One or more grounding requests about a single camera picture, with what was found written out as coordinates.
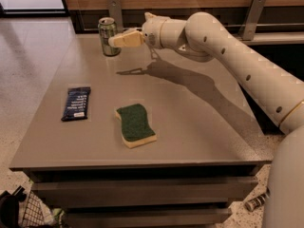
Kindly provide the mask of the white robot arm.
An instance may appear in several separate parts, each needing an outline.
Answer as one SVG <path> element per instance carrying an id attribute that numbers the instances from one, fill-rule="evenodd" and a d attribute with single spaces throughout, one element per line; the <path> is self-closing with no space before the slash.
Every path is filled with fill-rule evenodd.
<path id="1" fill-rule="evenodd" d="M 268 179 L 262 228 L 304 226 L 304 82 L 230 34 L 206 12 L 176 20 L 147 12 L 141 30 L 109 38 L 114 48 L 169 48 L 198 62 L 215 58 L 285 134 Z"/>

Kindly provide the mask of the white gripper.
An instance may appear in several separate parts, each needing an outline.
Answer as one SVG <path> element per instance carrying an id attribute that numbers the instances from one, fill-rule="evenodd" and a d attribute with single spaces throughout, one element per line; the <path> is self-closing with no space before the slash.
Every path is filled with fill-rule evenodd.
<path id="1" fill-rule="evenodd" d="M 141 28 L 126 28 L 123 33 L 110 37 L 108 43 L 114 48 L 135 48 L 145 42 L 152 48 L 163 49 L 161 31 L 167 17 L 146 12 L 144 18 Z"/>

